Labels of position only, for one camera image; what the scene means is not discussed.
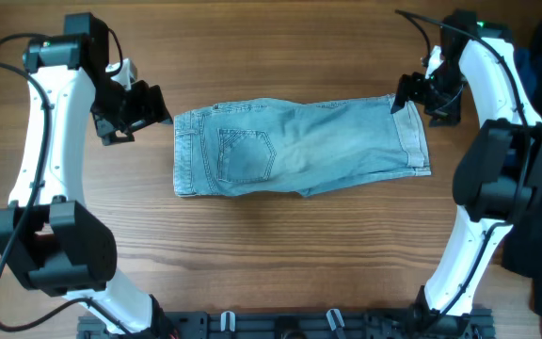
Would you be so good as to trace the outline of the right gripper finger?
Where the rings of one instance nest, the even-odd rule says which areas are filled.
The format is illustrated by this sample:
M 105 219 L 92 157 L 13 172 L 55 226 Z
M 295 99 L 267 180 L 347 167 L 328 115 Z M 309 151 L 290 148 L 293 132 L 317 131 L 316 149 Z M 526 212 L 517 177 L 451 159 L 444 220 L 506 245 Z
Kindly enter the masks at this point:
M 394 101 L 391 107 L 391 114 L 394 114 L 402 110 L 408 101 L 408 95 L 406 93 L 396 93 L 394 95 Z
M 432 116 L 429 122 L 430 127 L 450 127 L 459 124 L 458 116 Z

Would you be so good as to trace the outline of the light blue denim shorts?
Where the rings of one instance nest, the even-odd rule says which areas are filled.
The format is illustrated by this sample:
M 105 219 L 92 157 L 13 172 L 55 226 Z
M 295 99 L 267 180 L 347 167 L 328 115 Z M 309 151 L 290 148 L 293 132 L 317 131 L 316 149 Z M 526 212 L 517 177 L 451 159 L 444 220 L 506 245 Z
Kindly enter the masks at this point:
M 260 98 L 176 116 L 176 195 L 235 197 L 427 176 L 430 157 L 416 106 L 394 95 L 300 104 Z

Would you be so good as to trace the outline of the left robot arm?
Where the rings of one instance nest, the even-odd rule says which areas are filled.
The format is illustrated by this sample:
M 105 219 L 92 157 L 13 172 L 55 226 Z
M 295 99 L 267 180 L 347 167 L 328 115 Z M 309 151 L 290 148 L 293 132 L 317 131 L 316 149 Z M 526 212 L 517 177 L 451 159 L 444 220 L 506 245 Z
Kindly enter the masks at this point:
M 140 80 L 129 59 L 111 63 L 119 41 L 88 12 L 69 14 L 59 36 L 30 33 L 19 75 L 29 85 L 24 156 L 8 205 L 0 209 L 0 269 L 21 286 L 80 304 L 108 337 L 174 338 L 157 300 L 118 269 L 112 232 L 86 208 L 87 124 L 106 146 L 170 122 L 162 92 Z

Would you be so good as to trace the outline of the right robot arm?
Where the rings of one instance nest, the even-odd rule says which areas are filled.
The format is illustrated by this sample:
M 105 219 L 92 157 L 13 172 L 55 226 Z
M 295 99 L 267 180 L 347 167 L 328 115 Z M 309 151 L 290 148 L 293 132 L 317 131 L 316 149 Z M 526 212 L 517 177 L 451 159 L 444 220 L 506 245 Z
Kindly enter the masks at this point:
M 479 132 L 454 173 L 448 244 L 404 320 L 410 338 L 482 335 L 472 309 L 478 283 L 505 236 L 542 198 L 542 118 L 516 70 L 510 30 L 463 9 L 437 25 L 440 44 L 427 48 L 425 73 L 400 78 L 391 110 L 413 102 L 432 125 L 456 125 L 470 89 Z

